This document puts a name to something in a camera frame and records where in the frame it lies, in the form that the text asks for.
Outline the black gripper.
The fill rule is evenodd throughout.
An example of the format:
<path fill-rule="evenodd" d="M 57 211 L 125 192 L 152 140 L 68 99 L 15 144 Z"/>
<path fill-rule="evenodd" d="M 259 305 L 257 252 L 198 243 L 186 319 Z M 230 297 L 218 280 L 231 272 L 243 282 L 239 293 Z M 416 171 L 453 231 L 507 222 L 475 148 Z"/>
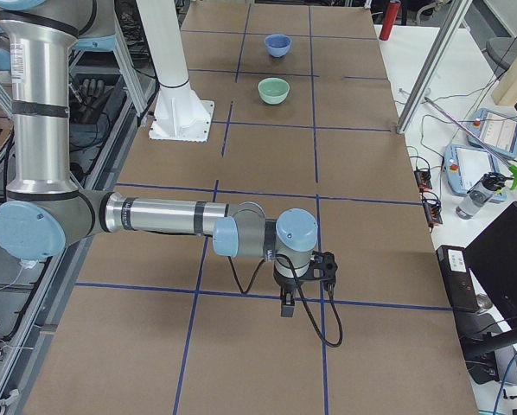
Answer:
<path fill-rule="evenodd" d="M 295 310 L 295 292 L 303 284 L 299 279 L 295 279 L 290 268 L 280 262 L 274 263 L 273 277 L 280 287 L 280 316 L 293 317 Z"/>

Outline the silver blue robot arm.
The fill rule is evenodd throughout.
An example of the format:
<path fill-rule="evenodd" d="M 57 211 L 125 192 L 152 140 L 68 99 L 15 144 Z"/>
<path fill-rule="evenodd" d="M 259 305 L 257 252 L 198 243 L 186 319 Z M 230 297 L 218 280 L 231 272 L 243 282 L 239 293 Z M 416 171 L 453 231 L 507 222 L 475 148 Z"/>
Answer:
<path fill-rule="evenodd" d="M 274 264 L 281 314 L 290 317 L 313 278 L 315 218 L 293 208 L 269 220 L 253 203 L 129 198 L 79 188 L 70 177 L 69 65 L 78 41 L 116 36 L 111 1 L 0 1 L 10 39 L 16 175 L 0 207 L 0 246 L 44 260 L 97 233 L 119 230 L 208 236 L 228 258 Z"/>

